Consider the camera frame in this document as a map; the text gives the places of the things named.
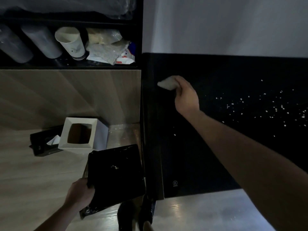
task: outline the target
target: shoe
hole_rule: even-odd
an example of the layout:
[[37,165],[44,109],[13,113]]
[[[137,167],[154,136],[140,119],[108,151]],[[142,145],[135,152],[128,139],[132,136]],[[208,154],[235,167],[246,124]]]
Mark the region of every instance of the shoe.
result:
[[121,203],[117,213],[119,231],[133,231],[132,223],[134,213],[135,206],[132,201],[125,201]]
[[147,195],[144,195],[142,206],[141,206],[141,211],[138,217],[138,226],[139,226],[140,231],[143,231],[143,224],[145,221],[149,221],[150,224],[152,224],[155,205],[156,205],[156,201],[151,202],[148,199]]

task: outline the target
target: hand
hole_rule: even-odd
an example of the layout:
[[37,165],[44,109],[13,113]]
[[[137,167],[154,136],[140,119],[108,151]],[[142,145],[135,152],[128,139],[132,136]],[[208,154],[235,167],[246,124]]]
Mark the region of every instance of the hand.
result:
[[187,119],[191,114],[200,110],[198,95],[183,77],[175,76],[174,78],[180,85],[176,89],[175,108]]
[[64,206],[73,206],[77,211],[82,210],[90,204],[94,197],[95,189],[88,188],[88,179],[80,178],[74,182],[67,192]]

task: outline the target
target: white wall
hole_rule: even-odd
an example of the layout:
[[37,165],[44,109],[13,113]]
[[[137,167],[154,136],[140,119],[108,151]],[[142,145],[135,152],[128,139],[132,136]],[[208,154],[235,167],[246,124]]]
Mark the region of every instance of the white wall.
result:
[[308,57],[308,0],[144,0],[143,52]]

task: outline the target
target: forearm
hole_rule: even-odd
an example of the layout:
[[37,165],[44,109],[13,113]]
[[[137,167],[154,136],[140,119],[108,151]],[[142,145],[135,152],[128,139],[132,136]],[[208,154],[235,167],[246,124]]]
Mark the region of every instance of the forearm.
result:
[[77,213],[78,208],[74,205],[63,205],[35,231],[65,231]]
[[308,219],[308,174],[275,151],[201,111],[186,119],[277,230],[306,227],[302,221]]

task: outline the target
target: black dustpan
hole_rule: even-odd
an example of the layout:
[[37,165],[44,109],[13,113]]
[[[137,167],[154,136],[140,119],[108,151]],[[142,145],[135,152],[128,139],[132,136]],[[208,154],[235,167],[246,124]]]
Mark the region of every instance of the black dustpan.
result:
[[81,218],[145,194],[137,144],[89,153],[86,170],[95,194]]

